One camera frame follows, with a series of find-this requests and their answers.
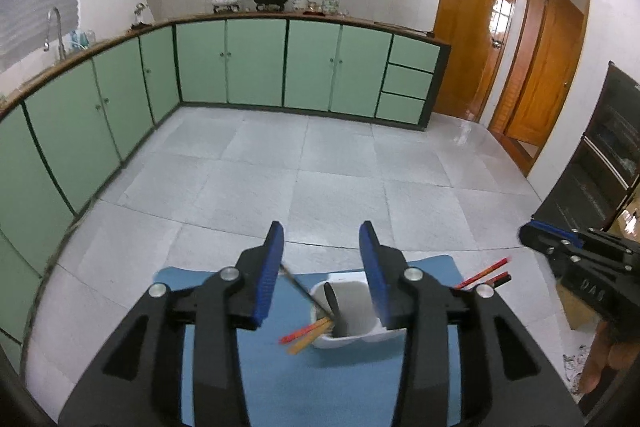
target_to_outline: blue mat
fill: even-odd
[[[440,255],[409,263],[453,286],[462,276],[453,259]],[[178,290],[202,284],[210,272],[165,268],[155,282]],[[307,288],[326,273],[297,276]],[[356,342],[338,349],[309,347],[296,356],[278,339],[308,324],[309,304],[283,277],[276,282],[271,312],[257,331],[238,330],[242,383],[253,427],[348,425],[388,427],[401,373],[404,336],[379,344]],[[182,365],[182,421],[193,421],[193,327],[185,334]],[[458,331],[449,327],[449,425],[460,422]]]

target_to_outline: wooden countertop edge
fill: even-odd
[[[67,58],[63,62],[56,64],[50,68],[47,68],[42,73],[34,76],[30,80],[27,80],[20,87],[14,89],[6,97],[4,103],[0,103],[0,120],[8,115],[22,100],[25,100],[30,94],[34,93],[42,86],[45,86],[48,82],[52,81],[60,74],[65,73],[73,67],[81,64],[85,60],[94,57],[118,44],[122,44],[129,39],[139,37],[145,33],[149,33],[153,30],[172,26],[174,24],[183,24],[191,22],[203,22],[225,19],[290,19],[290,20],[302,20],[302,21],[318,21],[328,22],[335,24],[346,24],[349,26],[357,26],[359,28],[367,28],[371,30],[378,30],[388,33],[393,33],[398,36],[408,37],[429,44],[436,44],[437,46],[449,46],[446,42],[439,39],[427,36],[425,33],[403,28],[402,26],[395,26],[393,24],[375,23],[370,20],[356,19],[353,17],[340,18],[338,16],[318,16],[318,15],[304,15],[298,12],[240,12],[240,13],[223,13],[223,14],[198,14],[188,17],[178,17],[174,19],[168,19],[162,22],[154,23],[151,26],[142,28],[140,30],[128,30],[123,35],[109,39],[107,41],[100,42],[95,46],[92,46],[88,50],[84,50],[74,54],[72,57]]]

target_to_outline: silver bolt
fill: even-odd
[[[408,281],[419,281],[423,277],[422,270],[420,268],[407,268],[404,270],[404,278]]]
[[[154,299],[158,297],[162,297],[166,293],[166,286],[161,282],[157,282],[156,284],[152,284],[149,286],[149,295],[151,295]]]
[[[220,279],[223,281],[235,281],[238,277],[240,277],[240,270],[235,266],[227,266],[220,270]]]
[[[476,293],[483,299],[489,299],[494,296],[495,290],[488,284],[479,284],[476,286]]]

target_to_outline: human hand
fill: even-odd
[[[640,343],[613,344],[608,331],[608,323],[601,322],[596,328],[596,336],[591,344],[591,352],[584,364],[578,389],[587,394],[600,382],[602,370],[611,367],[617,371],[628,369],[640,353]]]

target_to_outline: drawer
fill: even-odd
[[[389,64],[386,68],[385,84],[382,90],[424,100],[427,98],[432,77],[431,73]]]
[[[389,62],[433,73],[439,54],[439,46],[396,35]]]
[[[404,123],[418,123],[424,102],[415,98],[398,96],[387,92],[380,93],[380,103],[376,117]]]

